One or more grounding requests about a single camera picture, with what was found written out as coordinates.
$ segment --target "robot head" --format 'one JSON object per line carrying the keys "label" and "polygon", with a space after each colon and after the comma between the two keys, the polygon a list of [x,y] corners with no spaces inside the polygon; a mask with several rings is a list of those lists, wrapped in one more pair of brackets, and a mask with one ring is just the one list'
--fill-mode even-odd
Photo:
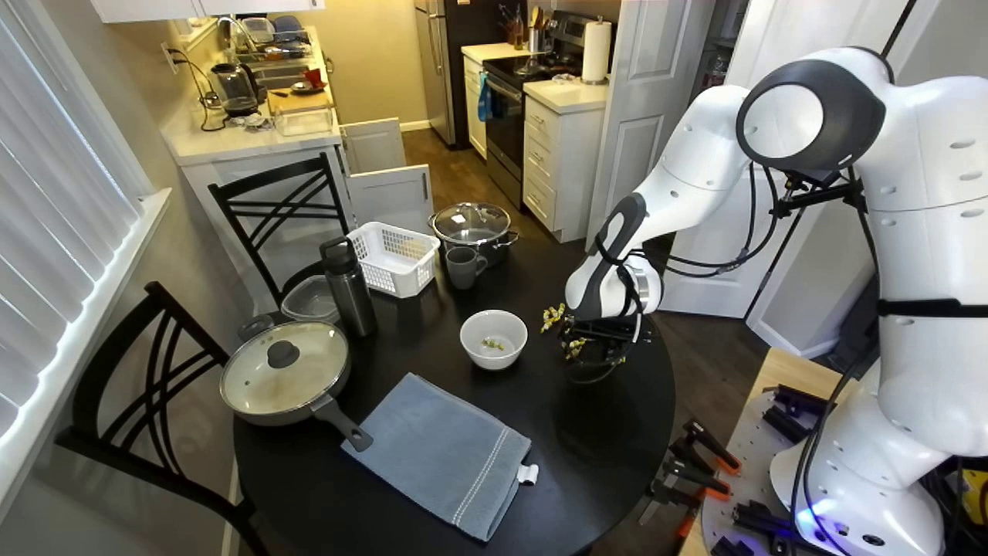
{"label": "robot head", "polygon": [[829,184],[876,138],[889,64],[869,51],[822,51],[767,74],[742,102],[742,152],[767,168]]}

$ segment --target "refrigerator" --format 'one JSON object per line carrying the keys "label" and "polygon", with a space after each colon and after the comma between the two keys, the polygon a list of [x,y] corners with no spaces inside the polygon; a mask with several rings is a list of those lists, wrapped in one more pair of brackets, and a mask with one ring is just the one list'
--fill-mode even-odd
{"label": "refrigerator", "polygon": [[427,113],[446,146],[470,146],[459,46],[504,44],[506,22],[524,11],[524,0],[414,0]]}

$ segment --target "white robot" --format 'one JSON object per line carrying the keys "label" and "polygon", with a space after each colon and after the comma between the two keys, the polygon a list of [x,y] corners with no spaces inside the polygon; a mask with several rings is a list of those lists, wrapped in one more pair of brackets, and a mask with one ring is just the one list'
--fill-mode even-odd
{"label": "white robot", "polygon": [[660,276],[641,241],[708,218],[747,161],[818,198],[859,183],[880,272],[880,380],[827,418],[807,491],[789,491],[807,442],[771,461],[771,487],[822,551],[941,554],[916,482],[988,454],[988,79],[894,88],[873,52],[822,51],[754,90],[700,92],[567,279],[572,319],[655,311]]}

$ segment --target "round table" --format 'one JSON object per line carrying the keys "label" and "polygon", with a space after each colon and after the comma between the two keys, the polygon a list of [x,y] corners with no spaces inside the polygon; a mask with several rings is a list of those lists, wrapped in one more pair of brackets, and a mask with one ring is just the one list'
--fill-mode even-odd
{"label": "round table", "polygon": [[[498,535],[481,544],[439,523],[341,452],[342,436],[305,421],[249,427],[236,421],[241,487],[277,551],[352,554],[579,554],[634,511],[655,477],[673,427],[673,371],[660,338],[630,348],[609,380],[579,386],[558,360],[558,338],[539,333],[539,311],[561,299],[579,263],[567,246],[513,243],[470,295],[439,276],[414,299],[375,297],[376,333],[352,342],[352,373],[335,395],[356,421],[408,373],[471,401],[531,438],[522,486]],[[522,360],[500,373],[470,366],[459,323],[479,308],[513,308],[529,323]]]}

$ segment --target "wooden floor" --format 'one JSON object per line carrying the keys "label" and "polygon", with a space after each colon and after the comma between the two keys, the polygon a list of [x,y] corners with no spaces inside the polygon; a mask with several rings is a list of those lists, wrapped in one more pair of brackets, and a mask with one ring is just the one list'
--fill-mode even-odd
{"label": "wooden floor", "polygon": [[[403,132],[403,148],[414,164],[430,164],[434,209],[458,202],[500,205],[510,209],[506,198],[494,190],[486,161],[471,148],[448,152],[430,129]],[[510,214],[522,238],[553,241],[531,214]],[[726,442],[767,348],[742,321],[688,315],[655,319],[676,371],[676,427],[698,418]],[[658,513],[641,511],[646,497],[594,548],[594,556],[660,556],[681,513],[671,507]]]}

